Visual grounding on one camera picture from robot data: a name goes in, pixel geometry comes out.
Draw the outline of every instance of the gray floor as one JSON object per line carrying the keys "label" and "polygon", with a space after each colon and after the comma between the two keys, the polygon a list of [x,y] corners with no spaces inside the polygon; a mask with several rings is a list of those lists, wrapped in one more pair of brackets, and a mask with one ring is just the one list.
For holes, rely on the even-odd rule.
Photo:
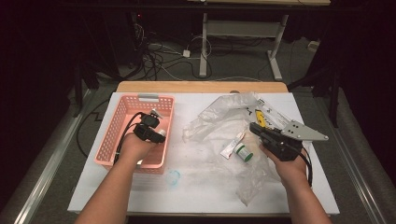
{"label": "gray floor", "polygon": [[[252,40],[248,40],[245,43],[252,43]],[[273,46],[271,40],[264,39],[260,45],[255,47],[242,47],[241,49],[235,49],[230,54],[225,56],[216,56],[215,54],[221,54],[227,52],[227,45],[222,44],[223,50],[220,50],[218,44],[213,45],[212,57],[209,56],[209,62],[212,68],[212,76],[208,80],[219,80],[219,81],[274,81],[268,60],[266,58],[265,51],[271,49]],[[297,80],[305,75],[305,72],[314,57],[314,53],[307,50],[306,46],[308,41],[301,39],[295,43],[282,43],[276,59],[279,64],[280,72],[284,78],[284,82],[289,84],[293,80]],[[177,52],[182,52],[183,48],[172,44],[164,44],[172,49],[163,49]],[[162,54],[167,61],[176,58],[175,55]],[[191,57],[198,57],[199,54],[194,53]],[[197,60],[185,60],[191,62],[194,69],[194,74],[198,74],[199,64]],[[127,74],[130,69],[127,65],[121,65],[120,70],[123,74]],[[143,74],[131,78],[137,79],[142,77]],[[198,80],[191,74],[191,66],[188,63],[180,63],[169,67],[166,72],[162,70],[158,74],[158,80]],[[99,105],[105,99],[109,97],[113,92],[117,83],[108,80],[106,76],[100,76],[101,84],[97,91],[93,91],[90,96],[91,100],[85,105],[85,115],[93,110],[94,107]],[[326,133],[330,136],[330,141],[326,143],[317,143],[315,148],[317,150],[319,159],[324,168],[326,176],[328,177],[330,186],[336,198],[341,214],[332,217],[334,223],[387,223],[387,221],[394,220],[394,213],[391,212],[392,203],[389,203],[384,198],[389,195],[394,196],[394,191],[389,191],[387,187],[389,181],[384,176],[378,161],[371,160],[373,169],[377,172],[377,178],[382,176],[381,182],[384,184],[384,190],[388,193],[378,193],[380,189],[374,189],[378,183],[370,183],[371,189],[366,192],[364,189],[361,190],[361,182],[356,175],[360,175],[363,178],[363,186],[367,182],[367,179],[372,179],[372,175],[364,173],[357,173],[356,170],[350,168],[349,160],[344,155],[345,150],[356,151],[363,150],[366,148],[364,154],[370,154],[370,148],[368,148],[365,142],[364,136],[360,132],[359,125],[350,111],[348,111],[347,100],[343,93],[340,93],[340,105],[339,105],[339,124],[340,128],[334,129],[327,118],[327,102],[326,98],[314,98],[309,88],[297,88],[293,91],[297,105],[301,111],[305,124],[319,130],[320,132]],[[73,102],[73,92],[71,92],[71,101]],[[41,154],[37,157],[37,160],[32,165],[29,173],[22,180],[20,186],[16,189],[6,209],[0,216],[0,223],[14,223],[17,219],[18,214],[22,210],[26,200],[32,192],[32,189],[40,177],[41,173],[45,169],[51,155],[54,151],[58,150],[60,142],[62,142],[67,136],[65,128],[70,124],[70,120],[73,118],[73,113],[76,107],[70,106],[69,111],[64,116],[64,119],[58,125],[57,130],[53,133],[51,139],[48,141],[46,146],[43,148]],[[95,110],[99,112],[99,117],[103,116],[106,111],[106,105],[102,105]],[[91,144],[96,136],[96,132],[100,127],[100,121],[95,121],[94,116],[90,116],[81,127],[79,133],[79,139],[81,147],[86,153],[89,153]],[[72,223],[76,218],[76,214],[69,213],[66,211],[67,206],[70,202],[73,194],[74,187],[76,186],[79,175],[83,168],[85,158],[78,150],[78,145],[75,137],[75,133],[68,145],[62,162],[57,167],[56,174],[54,175],[49,188],[43,196],[42,201],[39,202],[39,206],[35,210],[32,217],[31,223]],[[364,158],[359,158],[358,165],[364,162]],[[374,205],[367,200],[364,200],[364,195],[373,193],[375,199]],[[136,222],[146,221],[150,223],[192,223],[189,219],[136,219]],[[246,219],[241,220],[240,223],[268,223],[266,219]]]}

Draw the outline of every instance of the gray carpet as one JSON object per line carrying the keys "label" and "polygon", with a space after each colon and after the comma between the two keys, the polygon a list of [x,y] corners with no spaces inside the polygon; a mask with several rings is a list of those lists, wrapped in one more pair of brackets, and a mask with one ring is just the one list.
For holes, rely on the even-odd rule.
{"label": "gray carpet", "polygon": [[[231,54],[225,56],[215,56],[215,53],[221,54],[226,52],[227,49],[214,50],[213,56],[209,58],[212,69],[212,76],[209,80],[237,77],[223,79],[222,81],[251,81],[251,79],[247,79],[248,77],[261,81],[274,81],[268,65],[268,60],[265,57],[265,49],[270,49],[272,44],[273,42],[270,40],[263,40],[259,46],[235,49]],[[307,44],[308,41],[305,39],[293,44],[281,44],[276,58],[285,83],[288,84],[304,76],[314,56],[314,53],[306,50]],[[180,46],[172,45],[172,43],[169,43],[168,47],[176,49],[178,52],[183,50]],[[172,60],[176,56],[164,54],[163,57],[166,57],[166,60]],[[189,60],[189,62],[192,62],[194,73],[198,74],[198,61]],[[130,71],[126,65],[121,65],[120,70],[123,74],[127,74]],[[169,67],[167,72],[171,75],[162,70],[158,74],[158,80],[175,80],[175,78],[197,80],[196,77],[191,75],[191,66],[187,63]],[[143,74],[140,73],[131,79],[142,76]],[[117,83],[108,80],[106,76],[101,75],[99,78],[101,80],[100,88],[95,92],[92,102],[87,105],[88,108],[86,111],[92,111],[97,105],[107,99],[110,93],[117,87]],[[341,212],[340,215],[332,217],[333,223],[374,223],[372,215],[367,212],[369,209],[362,203],[356,183],[351,178],[347,165],[342,159],[340,143],[336,141],[337,136],[334,134],[334,128],[329,124],[326,113],[323,113],[322,106],[323,104],[326,105],[327,99],[312,97],[309,88],[298,88],[293,91],[293,93],[305,124],[330,136],[328,142],[315,143],[314,145]],[[64,120],[71,119],[74,110],[75,107],[71,105],[70,111],[65,115]],[[106,104],[100,106],[95,111],[100,112],[100,119],[106,111]],[[369,170],[368,172],[364,172],[363,177],[366,178],[366,180],[373,180],[370,182],[370,186],[371,189],[374,189],[379,208],[383,214],[386,214],[385,220],[395,220],[394,212],[391,211],[391,207],[394,208],[395,203],[392,200],[387,200],[387,197],[391,199],[396,198],[394,196],[395,190],[391,187],[391,183],[389,184],[389,180],[384,175],[383,170],[381,170],[378,161],[374,158],[374,154],[370,152],[371,149],[368,147],[364,136],[360,132],[359,124],[354,120],[351,112],[348,111],[347,100],[342,92],[340,93],[338,118],[340,127],[336,132],[343,136],[347,148],[353,148],[351,151],[356,152],[356,159],[358,160],[359,167],[367,167],[367,170]],[[62,133],[62,127],[66,123],[64,120],[61,121],[58,130],[54,132],[46,147],[43,148],[43,151],[37,157],[37,160],[23,179],[19,188],[16,189],[15,194],[0,216],[0,223],[13,223],[15,221],[35,182],[41,175],[53,150],[56,148],[56,143],[64,138],[64,136],[60,135],[60,133]],[[95,117],[92,115],[90,115],[81,126],[79,139],[81,147],[87,154],[89,153],[88,150],[91,148],[99,127],[100,121],[95,121]],[[84,162],[85,158],[78,150],[76,137],[74,136],[31,223],[73,223],[77,215],[67,212],[66,209],[73,195],[74,187],[78,182]],[[194,222],[189,218],[180,219],[171,217],[135,217],[133,221],[134,223],[141,221],[149,223]],[[277,220],[265,218],[235,218],[216,219],[215,221],[228,223],[290,223],[290,221],[285,218]]]}

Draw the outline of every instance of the white table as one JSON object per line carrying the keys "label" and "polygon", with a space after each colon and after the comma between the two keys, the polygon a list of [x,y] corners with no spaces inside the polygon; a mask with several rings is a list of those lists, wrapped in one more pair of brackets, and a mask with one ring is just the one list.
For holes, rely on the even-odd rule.
{"label": "white table", "polygon": [[[97,189],[107,170],[94,163],[93,157],[105,134],[112,108],[122,92],[113,94],[104,120],[92,145],[68,211],[80,212]],[[184,143],[182,128],[219,96],[229,93],[160,93],[175,96],[175,111],[169,137],[167,162],[163,175],[134,174],[128,214],[175,216],[282,216],[289,213],[286,192],[279,182],[268,181],[263,190],[245,206],[235,194],[239,186],[233,165],[237,157],[226,161],[206,149],[205,144]],[[302,122],[291,93],[260,93],[278,111]],[[313,191],[329,215],[339,210],[315,150],[311,147]]]}

